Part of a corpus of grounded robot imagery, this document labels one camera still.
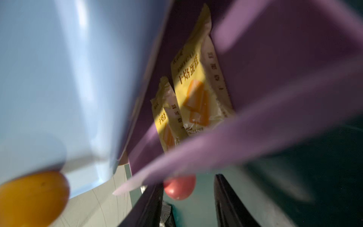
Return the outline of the blue drawer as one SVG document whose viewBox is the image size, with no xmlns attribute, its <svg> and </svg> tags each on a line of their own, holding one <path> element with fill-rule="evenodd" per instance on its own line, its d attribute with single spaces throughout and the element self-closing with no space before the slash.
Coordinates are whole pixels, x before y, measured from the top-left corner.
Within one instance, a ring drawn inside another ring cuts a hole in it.
<svg viewBox="0 0 363 227">
<path fill-rule="evenodd" d="M 172 1 L 1 1 L 1 226 L 112 179 Z"/>
</svg>

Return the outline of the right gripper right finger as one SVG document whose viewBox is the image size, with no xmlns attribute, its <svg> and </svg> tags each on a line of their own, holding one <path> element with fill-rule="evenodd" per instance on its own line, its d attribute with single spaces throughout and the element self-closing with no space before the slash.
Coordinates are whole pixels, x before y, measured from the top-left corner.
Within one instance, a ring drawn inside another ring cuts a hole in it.
<svg viewBox="0 0 363 227">
<path fill-rule="evenodd" d="M 220 227 L 259 226 L 222 174 L 215 175 L 214 197 Z"/>
</svg>

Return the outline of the purple bottom drawer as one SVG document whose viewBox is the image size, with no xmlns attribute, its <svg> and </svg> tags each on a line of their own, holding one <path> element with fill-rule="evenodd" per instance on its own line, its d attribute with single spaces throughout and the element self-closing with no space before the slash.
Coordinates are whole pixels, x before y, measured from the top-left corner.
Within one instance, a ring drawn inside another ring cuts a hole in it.
<svg viewBox="0 0 363 227">
<path fill-rule="evenodd" d="M 115 190 L 288 148 L 363 113 L 363 11 L 346 1 L 235 1 L 212 37 L 236 115 Z"/>
</svg>

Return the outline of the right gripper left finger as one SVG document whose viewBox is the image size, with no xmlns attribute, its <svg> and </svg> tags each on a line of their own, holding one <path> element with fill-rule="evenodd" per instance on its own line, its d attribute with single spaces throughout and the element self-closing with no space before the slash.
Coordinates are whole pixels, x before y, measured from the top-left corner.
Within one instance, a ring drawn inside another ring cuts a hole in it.
<svg viewBox="0 0 363 227">
<path fill-rule="evenodd" d="M 163 194 L 162 183 L 148 186 L 118 227 L 159 227 Z"/>
</svg>

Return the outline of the black drycake packet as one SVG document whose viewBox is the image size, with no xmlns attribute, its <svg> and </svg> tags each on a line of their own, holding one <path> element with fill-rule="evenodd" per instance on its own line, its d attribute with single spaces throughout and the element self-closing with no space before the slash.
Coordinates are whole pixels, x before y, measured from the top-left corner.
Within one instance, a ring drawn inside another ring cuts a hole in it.
<svg viewBox="0 0 363 227">
<path fill-rule="evenodd" d="M 160 227 L 176 227 L 173 206 L 163 201 L 160 215 Z"/>
</svg>

